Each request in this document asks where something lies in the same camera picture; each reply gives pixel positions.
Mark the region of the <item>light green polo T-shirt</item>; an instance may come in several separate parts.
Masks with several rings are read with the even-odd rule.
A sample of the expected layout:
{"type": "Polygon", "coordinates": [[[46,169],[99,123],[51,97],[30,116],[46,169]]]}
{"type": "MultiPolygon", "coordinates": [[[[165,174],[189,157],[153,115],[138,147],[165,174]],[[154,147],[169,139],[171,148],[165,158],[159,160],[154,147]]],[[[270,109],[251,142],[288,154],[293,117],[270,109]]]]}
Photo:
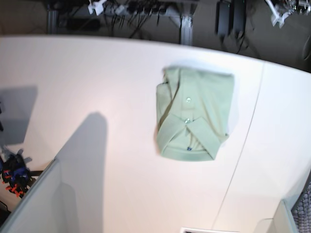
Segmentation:
{"type": "Polygon", "coordinates": [[[167,67],[156,87],[160,155],[172,160],[215,160],[228,139],[234,75],[190,67],[167,67]]]}

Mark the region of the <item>aluminium frame post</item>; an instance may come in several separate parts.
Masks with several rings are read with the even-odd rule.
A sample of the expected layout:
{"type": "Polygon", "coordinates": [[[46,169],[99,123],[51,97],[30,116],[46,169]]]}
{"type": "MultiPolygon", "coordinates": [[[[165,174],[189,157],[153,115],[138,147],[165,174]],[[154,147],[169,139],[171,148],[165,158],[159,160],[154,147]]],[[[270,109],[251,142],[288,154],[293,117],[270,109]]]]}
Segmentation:
{"type": "Polygon", "coordinates": [[[179,11],[180,44],[192,46],[193,39],[193,18],[199,1],[198,0],[178,0],[179,11]]]}

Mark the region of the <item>blue orange clamp pile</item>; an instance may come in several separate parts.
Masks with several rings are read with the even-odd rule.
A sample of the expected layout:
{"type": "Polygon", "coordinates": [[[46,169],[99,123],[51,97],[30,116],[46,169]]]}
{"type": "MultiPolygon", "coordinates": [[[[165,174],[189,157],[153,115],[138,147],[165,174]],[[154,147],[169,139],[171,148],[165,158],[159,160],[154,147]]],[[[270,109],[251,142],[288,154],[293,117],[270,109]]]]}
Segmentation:
{"type": "Polygon", "coordinates": [[[18,198],[25,196],[34,181],[22,155],[19,153],[10,153],[6,161],[2,157],[0,158],[0,177],[2,183],[8,184],[5,189],[18,198]]]}

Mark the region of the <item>black power adapter box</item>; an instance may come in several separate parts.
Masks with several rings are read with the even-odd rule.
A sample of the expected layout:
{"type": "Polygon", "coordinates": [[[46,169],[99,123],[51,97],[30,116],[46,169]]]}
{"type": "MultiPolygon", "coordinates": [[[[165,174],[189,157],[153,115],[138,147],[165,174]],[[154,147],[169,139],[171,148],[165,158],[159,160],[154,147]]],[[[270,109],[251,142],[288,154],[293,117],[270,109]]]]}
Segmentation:
{"type": "Polygon", "coordinates": [[[220,0],[216,3],[215,32],[219,37],[243,33],[246,27],[246,1],[220,0]]]}

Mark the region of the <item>black power strip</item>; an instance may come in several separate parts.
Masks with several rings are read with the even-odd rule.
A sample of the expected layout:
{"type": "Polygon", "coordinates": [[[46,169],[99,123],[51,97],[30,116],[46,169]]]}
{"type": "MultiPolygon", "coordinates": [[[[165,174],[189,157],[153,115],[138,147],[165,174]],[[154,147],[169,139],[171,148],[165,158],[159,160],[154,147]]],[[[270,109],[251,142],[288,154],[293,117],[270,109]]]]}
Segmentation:
{"type": "Polygon", "coordinates": [[[104,13],[119,16],[132,15],[166,15],[170,11],[177,11],[177,3],[162,0],[108,0],[104,4],[104,13]]]}

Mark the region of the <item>grey partition panel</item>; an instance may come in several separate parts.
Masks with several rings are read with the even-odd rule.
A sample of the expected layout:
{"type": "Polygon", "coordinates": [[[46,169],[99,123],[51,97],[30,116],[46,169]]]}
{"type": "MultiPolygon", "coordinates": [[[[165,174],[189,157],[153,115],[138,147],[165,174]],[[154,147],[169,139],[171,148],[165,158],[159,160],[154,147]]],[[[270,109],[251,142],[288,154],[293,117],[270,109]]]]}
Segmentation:
{"type": "Polygon", "coordinates": [[[104,232],[104,161],[55,159],[10,214],[2,233],[104,232]]]}

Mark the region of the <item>grey patterned chair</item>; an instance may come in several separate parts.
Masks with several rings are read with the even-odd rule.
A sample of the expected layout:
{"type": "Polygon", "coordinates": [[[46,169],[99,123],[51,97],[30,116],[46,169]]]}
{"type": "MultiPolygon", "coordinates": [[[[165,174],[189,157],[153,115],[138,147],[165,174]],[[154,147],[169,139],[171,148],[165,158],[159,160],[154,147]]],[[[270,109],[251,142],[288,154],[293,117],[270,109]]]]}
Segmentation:
{"type": "Polygon", "coordinates": [[[311,233],[311,174],[309,173],[304,188],[294,204],[292,215],[298,233],[311,233]]]}

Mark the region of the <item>white tray at bottom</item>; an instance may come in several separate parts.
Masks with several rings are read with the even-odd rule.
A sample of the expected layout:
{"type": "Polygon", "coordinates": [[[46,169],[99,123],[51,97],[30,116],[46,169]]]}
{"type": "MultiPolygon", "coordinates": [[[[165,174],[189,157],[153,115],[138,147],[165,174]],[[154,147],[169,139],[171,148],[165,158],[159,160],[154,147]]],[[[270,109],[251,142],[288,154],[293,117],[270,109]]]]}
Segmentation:
{"type": "Polygon", "coordinates": [[[182,227],[180,229],[180,233],[213,233],[213,231],[212,230],[204,230],[204,229],[194,229],[194,228],[182,227]]]}

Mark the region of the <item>black power brick left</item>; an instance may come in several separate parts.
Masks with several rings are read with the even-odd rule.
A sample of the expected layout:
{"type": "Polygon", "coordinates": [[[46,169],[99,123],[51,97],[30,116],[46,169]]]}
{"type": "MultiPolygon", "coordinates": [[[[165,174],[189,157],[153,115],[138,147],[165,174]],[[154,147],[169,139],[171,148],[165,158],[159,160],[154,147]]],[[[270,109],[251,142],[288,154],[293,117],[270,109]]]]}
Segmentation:
{"type": "Polygon", "coordinates": [[[97,31],[100,27],[101,22],[95,18],[70,18],[66,24],[69,31],[97,31]]]}

